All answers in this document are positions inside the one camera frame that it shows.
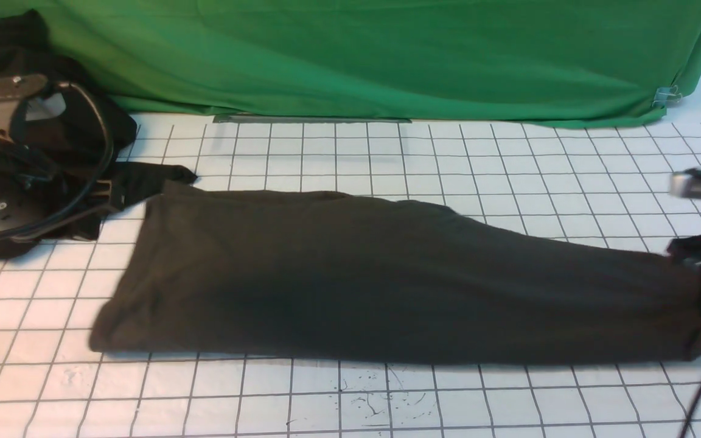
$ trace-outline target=black garment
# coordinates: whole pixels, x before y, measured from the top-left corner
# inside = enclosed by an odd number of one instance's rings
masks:
[[[167,184],[89,346],[425,364],[692,360],[700,290],[662,255],[529,237],[428,203]]]
[[[173,181],[192,184],[197,176],[183,166],[166,166],[150,163],[114,163],[108,169],[105,179],[112,180],[114,185],[122,188],[124,208],[140,203],[151,196],[161,193],[164,182]],[[63,228],[58,235],[53,233],[46,238],[61,238],[66,235],[85,235],[89,240],[99,237],[101,216],[89,216],[83,221],[71,224],[69,229]],[[36,247],[35,242],[14,242],[9,239],[0,241],[0,260],[9,260],[27,254]]]

